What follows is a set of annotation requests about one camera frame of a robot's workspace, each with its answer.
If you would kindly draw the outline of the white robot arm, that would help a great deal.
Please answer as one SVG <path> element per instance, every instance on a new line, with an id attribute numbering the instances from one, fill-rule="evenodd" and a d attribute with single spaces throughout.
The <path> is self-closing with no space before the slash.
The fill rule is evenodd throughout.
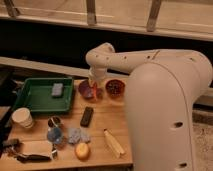
<path id="1" fill-rule="evenodd" d="M 117 53 L 104 43 L 86 54 L 90 77 L 111 69 L 129 75 L 124 106 L 134 171 L 197 171 L 192 110 L 213 79 L 213 66 L 194 50 Z"/>

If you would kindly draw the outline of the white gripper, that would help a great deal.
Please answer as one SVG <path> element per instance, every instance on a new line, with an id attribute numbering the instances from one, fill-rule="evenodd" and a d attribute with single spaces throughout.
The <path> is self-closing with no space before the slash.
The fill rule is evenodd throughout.
<path id="1" fill-rule="evenodd" d="M 97 83 L 97 89 L 103 90 L 102 81 L 106 78 L 107 69 L 91 67 L 89 69 L 88 85 L 93 88 L 93 83 Z"/>

